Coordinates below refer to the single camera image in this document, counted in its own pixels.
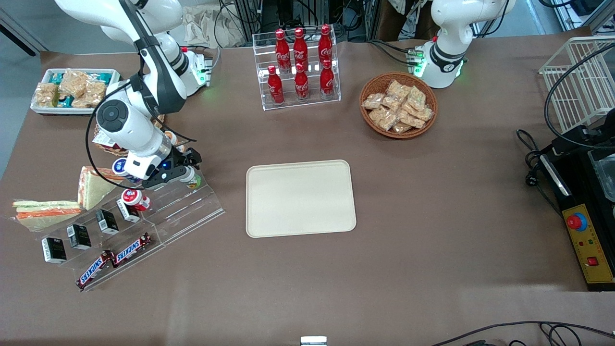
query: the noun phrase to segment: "robotic arm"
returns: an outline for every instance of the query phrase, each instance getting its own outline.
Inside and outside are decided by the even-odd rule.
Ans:
[[[424,60],[414,74],[430,87],[451,85],[473,39],[470,24],[502,17],[514,5],[515,0],[434,0],[431,17],[440,32],[435,42],[415,47],[424,52]]]
[[[180,153],[150,120],[159,114],[175,113],[184,105],[186,86],[180,73],[183,76],[190,65],[189,57],[181,53],[177,43],[165,37],[169,35],[153,35],[144,18],[144,15],[151,17],[151,11],[138,7],[150,2],[172,11],[167,12],[166,20],[155,22],[158,30],[170,29],[165,25],[176,24],[177,18],[181,21],[181,6],[177,0],[56,0],[71,17],[100,25],[106,33],[120,40],[129,38],[148,66],[150,73],[142,75],[139,72],[131,76],[129,82],[109,86],[107,93],[113,92],[113,95],[99,105],[96,120],[102,131],[122,148],[128,149],[124,169],[143,179],[144,187],[156,188],[183,178],[188,166],[200,163],[200,155],[192,148]],[[163,50],[161,41],[169,49]],[[179,65],[179,68],[171,66],[169,53],[177,53],[173,65]],[[186,75],[186,80],[194,79],[190,74]]]

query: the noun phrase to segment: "wrapped sandwich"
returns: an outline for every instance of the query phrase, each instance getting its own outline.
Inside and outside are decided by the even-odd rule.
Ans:
[[[122,183],[124,178],[113,174],[113,171],[108,168],[98,168],[100,174],[112,182]],[[77,202],[85,210],[90,210],[95,207],[103,198],[116,186],[106,182],[95,171],[92,166],[83,166],[81,175],[79,176],[79,192],[77,194]]]
[[[17,201],[13,207],[17,208],[16,220],[31,231],[40,231],[81,213],[78,203],[73,201]]]

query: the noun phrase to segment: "wicker basket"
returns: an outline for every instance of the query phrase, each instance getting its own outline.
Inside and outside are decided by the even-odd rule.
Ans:
[[[164,123],[164,114],[161,114],[158,116],[158,120],[160,120],[161,123]],[[157,122],[156,120],[152,119],[152,123],[154,124],[154,126],[156,126],[158,129],[162,129],[162,125],[160,125],[159,122]],[[96,126],[94,126],[94,136],[96,136],[98,134],[99,131],[99,127],[98,124],[96,124]],[[128,156],[128,150],[126,149],[113,149],[113,148],[107,148],[107,147],[103,147],[102,145],[98,144],[98,143],[93,143],[98,149],[102,150],[102,151],[106,151],[107,153],[111,153],[115,156]]]
[[[420,91],[425,94],[425,104],[429,106],[432,111],[434,111],[434,115],[430,120],[427,121],[427,123],[425,123],[424,128],[411,129],[401,134],[396,134],[393,131],[385,131],[370,119],[368,110],[361,106],[363,104],[363,101],[365,101],[367,97],[371,94],[386,94],[386,89],[389,87],[389,83],[393,79],[396,79],[399,83],[403,85],[416,86]],[[431,125],[434,124],[435,117],[438,115],[438,102],[436,101],[434,92],[431,90],[431,88],[427,84],[425,84],[424,81],[413,76],[412,74],[405,72],[387,72],[372,78],[369,82],[367,82],[367,84],[363,87],[363,90],[361,91],[361,96],[359,97],[359,108],[361,108],[361,114],[363,114],[363,119],[365,119],[365,122],[369,126],[371,126],[372,129],[374,129],[379,134],[395,139],[409,139],[422,134],[423,132],[427,131],[431,127]]]

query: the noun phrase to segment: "red bottle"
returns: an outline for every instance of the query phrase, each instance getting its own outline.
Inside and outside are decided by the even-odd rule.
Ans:
[[[269,70],[269,78],[267,79],[267,84],[269,85],[271,99],[273,100],[274,105],[279,106],[284,103],[282,80],[280,79],[280,76],[276,74],[276,67],[274,65],[269,65],[269,67],[267,67],[267,70]]]
[[[290,50],[285,40],[284,30],[276,30],[276,38],[276,58],[277,64],[280,66],[280,74],[290,73]]]
[[[335,78],[331,71],[331,60],[325,59],[322,62],[322,72],[320,72],[320,97],[323,100],[331,100],[333,98],[333,86]]]
[[[300,63],[305,68],[308,65],[308,45],[303,38],[303,28],[295,29],[295,44],[293,50],[295,51],[295,63]]]
[[[297,74],[295,75],[295,92],[297,93],[297,99],[299,103],[306,103],[309,99],[309,86],[308,76],[306,76],[303,65],[298,63],[296,65]]]
[[[320,41],[318,41],[318,59],[322,65],[325,60],[331,60],[333,43],[331,42],[331,28],[323,24],[320,28]]]

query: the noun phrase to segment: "red switch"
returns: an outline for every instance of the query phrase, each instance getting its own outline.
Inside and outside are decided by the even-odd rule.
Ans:
[[[587,265],[590,267],[594,267],[596,265],[598,265],[598,259],[596,257],[588,257],[587,258]]]

